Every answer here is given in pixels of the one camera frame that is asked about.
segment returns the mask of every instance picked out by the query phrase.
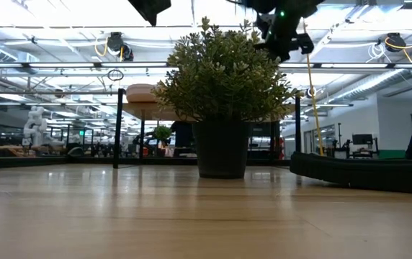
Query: small plant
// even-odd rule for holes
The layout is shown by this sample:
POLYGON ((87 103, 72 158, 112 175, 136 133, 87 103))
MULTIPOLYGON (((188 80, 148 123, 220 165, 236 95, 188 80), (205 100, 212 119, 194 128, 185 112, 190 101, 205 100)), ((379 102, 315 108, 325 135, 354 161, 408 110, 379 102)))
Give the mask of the small plant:
POLYGON ((160 141, 167 141, 171 136, 171 129, 166 126, 158 126, 153 132, 153 136, 160 141))
POLYGON ((278 120, 289 111, 285 101, 299 95, 291 90, 279 59, 256 51, 259 33, 245 20, 241 31, 222 32, 202 19, 201 33, 182 37, 167 73, 153 90, 161 108, 173 108, 181 119, 197 121, 278 120))

